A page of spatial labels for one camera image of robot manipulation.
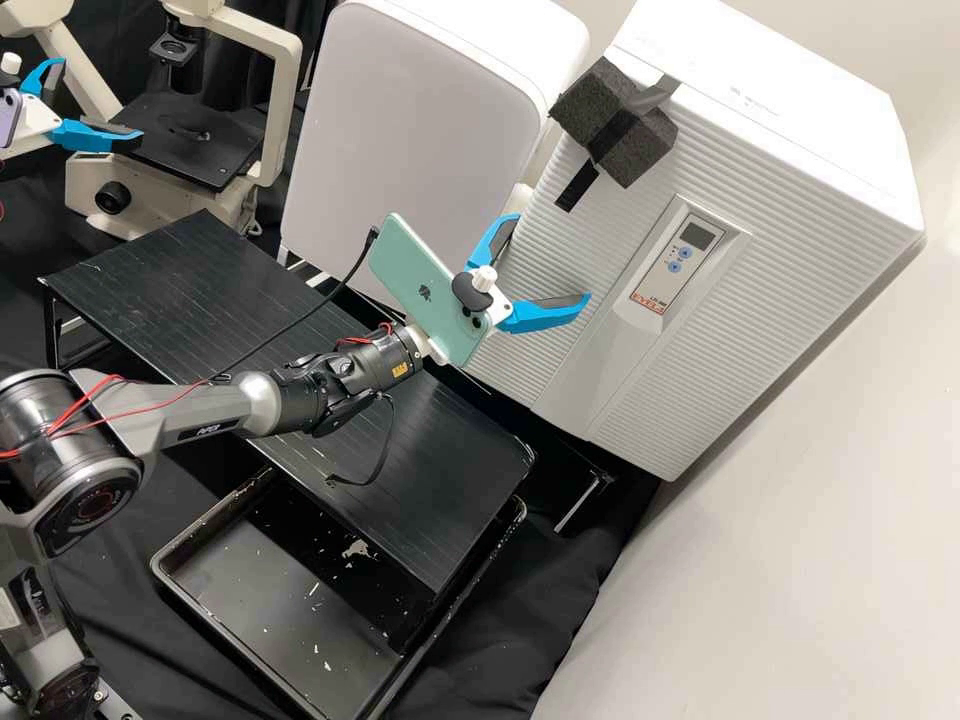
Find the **foam block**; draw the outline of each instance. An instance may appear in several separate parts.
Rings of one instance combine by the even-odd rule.
[[[622,187],[630,187],[673,147],[677,126],[660,108],[637,116],[627,102],[641,89],[600,58],[550,114]]]

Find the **white knob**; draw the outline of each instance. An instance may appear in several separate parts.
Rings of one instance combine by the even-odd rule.
[[[478,292],[490,292],[496,283],[497,271],[489,265],[483,265],[473,273],[473,288]]]
[[[0,60],[0,70],[8,75],[19,75],[20,67],[23,65],[23,58],[16,53],[5,52],[3,59]]]

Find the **control panel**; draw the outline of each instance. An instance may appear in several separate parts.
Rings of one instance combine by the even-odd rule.
[[[696,213],[688,214],[630,294],[630,299],[657,315],[663,315],[723,238],[724,232],[723,228]]]

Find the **black platform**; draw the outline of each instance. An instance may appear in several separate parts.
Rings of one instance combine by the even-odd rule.
[[[357,250],[362,245],[357,239]],[[110,339],[172,382],[229,365],[319,296],[206,212],[44,280]],[[364,328],[333,304],[238,366],[269,369]],[[530,450],[424,372],[392,391],[398,422],[383,473],[365,478],[389,411],[374,405],[323,439],[253,441],[330,512],[441,592],[529,471]]]
[[[141,95],[113,122],[143,131],[125,155],[215,192],[250,168],[263,143],[263,130],[170,91]]]

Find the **purple smartphone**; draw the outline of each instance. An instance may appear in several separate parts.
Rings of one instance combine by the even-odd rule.
[[[0,90],[0,150],[13,144],[23,108],[23,96],[13,88]]]

